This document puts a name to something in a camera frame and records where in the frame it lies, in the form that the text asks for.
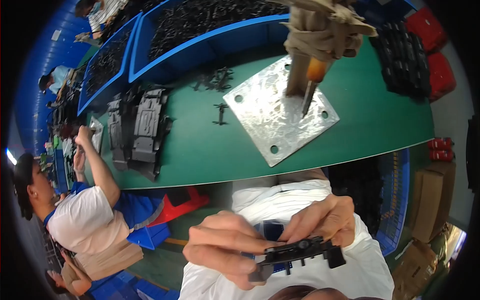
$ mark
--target metal plate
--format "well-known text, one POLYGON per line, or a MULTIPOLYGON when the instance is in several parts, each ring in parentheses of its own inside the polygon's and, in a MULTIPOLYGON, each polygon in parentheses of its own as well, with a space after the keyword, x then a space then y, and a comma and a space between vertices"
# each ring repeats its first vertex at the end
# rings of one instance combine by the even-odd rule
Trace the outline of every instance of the metal plate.
POLYGON ((291 58, 286 56, 223 96, 271 167, 340 120, 319 89, 302 119, 303 99, 285 97, 286 65, 290 64, 291 58))

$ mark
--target green workbench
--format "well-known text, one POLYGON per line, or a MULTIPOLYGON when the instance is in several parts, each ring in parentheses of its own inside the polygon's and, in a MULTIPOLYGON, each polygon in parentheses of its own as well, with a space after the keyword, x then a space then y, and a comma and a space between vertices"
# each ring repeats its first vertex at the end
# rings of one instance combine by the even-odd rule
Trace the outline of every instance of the green workbench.
MULTIPOLYGON (((231 67, 234 79, 229 84, 233 87, 241 84, 282 56, 231 67)), ((178 87, 169 97, 167 114, 174 121, 166 138, 161 171, 155 183, 136 171, 120 172, 113 167, 106 130, 101 155, 121 189, 145 189, 323 167, 394 151, 433 138, 429 103, 387 92, 380 70, 378 58, 366 39, 357 57, 337 61, 320 84, 320 89, 340 121, 273 168, 267 165, 230 109, 225 109, 224 114, 228 125, 212 123, 218 120, 218 109, 214 104, 222 103, 224 94, 194 91, 192 86, 196 80, 185 78, 178 81, 178 87)), ((99 116, 103 124, 107 119, 107 114, 99 116)), ((85 173, 93 182, 89 166, 85 173)))

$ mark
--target white shirt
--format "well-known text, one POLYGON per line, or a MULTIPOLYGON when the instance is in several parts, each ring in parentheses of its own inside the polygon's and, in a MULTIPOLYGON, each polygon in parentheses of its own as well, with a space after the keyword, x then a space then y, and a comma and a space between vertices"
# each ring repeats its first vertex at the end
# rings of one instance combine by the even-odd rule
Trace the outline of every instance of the white shirt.
POLYGON ((66 249, 87 254, 102 252, 130 234, 123 214, 110 207, 97 186, 60 201, 48 221, 48 231, 66 249))
MULTIPOLYGON (((328 181, 309 182, 316 182, 318 189, 276 193, 271 197, 249 203, 247 207, 238 205, 240 210, 237 211, 234 206, 234 211, 244 216, 251 224, 270 219, 286 221, 286 224, 293 214, 313 201, 323 200, 331 193, 328 181)), ((300 261, 294 261, 290 270, 291 275, 287 276, 285 271, 273 273, 265 286, 243 291, 219 272, 187 263, 183 269, 179 299, 268 299, 283 288, 307 285, 314 288, 336 288, 348 298, 378 297, 391 300, 394 283, 382 256, 380 245, 372 239, 360 217, 354 216, 355 239, 350 246, 343 249, 344 258, 347 261, 343 266, 330 269, 327 260, 324 260, 321 255, 305 260, 306 265, 303 267, 300 261)))
POLYGON ((105 23, 109 17, 115 15, 127 2, 128 0, 104 0, 103 9, 88 16, 92 32, 100 31, 100 25, 105 23))

